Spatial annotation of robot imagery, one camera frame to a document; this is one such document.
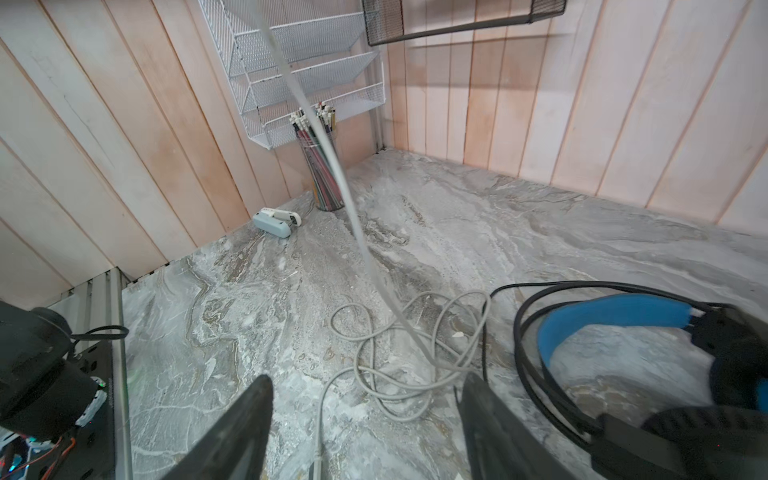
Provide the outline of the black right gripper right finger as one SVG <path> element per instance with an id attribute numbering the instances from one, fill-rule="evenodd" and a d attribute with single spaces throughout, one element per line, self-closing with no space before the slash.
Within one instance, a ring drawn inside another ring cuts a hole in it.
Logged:
<path id="1" fill-rule="evenodd" d="M 473 479 L 572 479 L 475 373 L 455 394 Z"/>

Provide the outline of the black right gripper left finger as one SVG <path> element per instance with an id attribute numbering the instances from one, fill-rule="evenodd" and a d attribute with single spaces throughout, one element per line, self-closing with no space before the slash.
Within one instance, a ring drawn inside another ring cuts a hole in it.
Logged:
<path id="1" fill-rule="evenodd" d="M 260 375 L 165 477 L 258 479 L 265 463 L 274 389 Z"/>

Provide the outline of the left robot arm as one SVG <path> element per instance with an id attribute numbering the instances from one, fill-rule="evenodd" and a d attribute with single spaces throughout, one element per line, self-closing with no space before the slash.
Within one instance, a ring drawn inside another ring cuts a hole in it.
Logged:
<path id="1" fill-rule="evenodd" d="M 124 478 L 113 345 L 128 332 L 75 333 L 53 310 L 2 303 L 2 478 Z"/>

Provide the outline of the black blue headphones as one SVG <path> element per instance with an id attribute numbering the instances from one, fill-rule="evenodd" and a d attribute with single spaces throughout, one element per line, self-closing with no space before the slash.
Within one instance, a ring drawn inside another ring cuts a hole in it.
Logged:
<path id="1" fill-rule="evenodd" d="M 767 325 L 728 304 L 619 294 L 544 313 L 547 389 L 608 479 L 763 479 Z"/>

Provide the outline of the light blue stapler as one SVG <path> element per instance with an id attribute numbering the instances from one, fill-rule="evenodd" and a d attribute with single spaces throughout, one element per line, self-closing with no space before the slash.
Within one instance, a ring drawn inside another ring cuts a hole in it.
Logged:
<path id="1" fill-rule="evenodd" d="M 285 239 L 302 225 L 302 218 L 294 211 L 264 207 L 252 216 L 252 222 L 258 229 Z"/>

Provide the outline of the clear pencil jar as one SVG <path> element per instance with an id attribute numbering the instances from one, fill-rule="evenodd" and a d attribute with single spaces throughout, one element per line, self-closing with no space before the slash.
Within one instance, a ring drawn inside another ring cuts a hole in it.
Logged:
<path id="1" fill-rule="evenodd" d="M 315 104 L 313 109 L 328 135 L 331 145 L 335 146 L 337 135 L 336 109 L 326 102 Z M 299 109 L 290 116 L 290 120 L 313 180 L 316 207 L 329 212 L 343 208 L 344 202 L 341 191 L 332 173 L 328 156 L 322 149 L 308 115 Z"/>

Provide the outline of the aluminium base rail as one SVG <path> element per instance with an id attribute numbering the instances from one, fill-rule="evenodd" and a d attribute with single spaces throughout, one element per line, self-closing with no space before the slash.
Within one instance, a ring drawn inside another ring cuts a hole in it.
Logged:
<path id="1" fill-rule="evenodd" d="M 114 267 L 54 298 L 49 308 L 75 333 L 117 335 L 124 326 L 122 290 L 127 280 Z M 82 340 L 76 365 L 106 383 L 107 400 L 93 420 L 75 434 L 53 479 L 131 479 L 133 477 L 125 340 Z"/>

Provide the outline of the white mesh wall shelf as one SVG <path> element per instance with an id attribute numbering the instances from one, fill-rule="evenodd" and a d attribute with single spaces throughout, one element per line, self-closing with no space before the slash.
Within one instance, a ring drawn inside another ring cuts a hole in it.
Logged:
<path id="1" fill-rule="evenodd" d="M 250 1 L 202 1 L 248 138 L 268 150 L 295 139 L 290 120 L 299 105 L 260 33 Z M 386 101 L 384 65 L 365 44 L 366 17 L 357 1 L 263 1 L 263 20 L 312 104 L 347 120 Z"/>

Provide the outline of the black mesh wall basket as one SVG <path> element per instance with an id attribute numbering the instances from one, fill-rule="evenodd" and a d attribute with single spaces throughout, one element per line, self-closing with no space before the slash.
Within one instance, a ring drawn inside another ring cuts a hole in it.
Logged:
<path id="1" fill-rule="evenodd" d="M 363 1 L 368 44 L 379 46 L 561 16 L 565 1 Z"/>

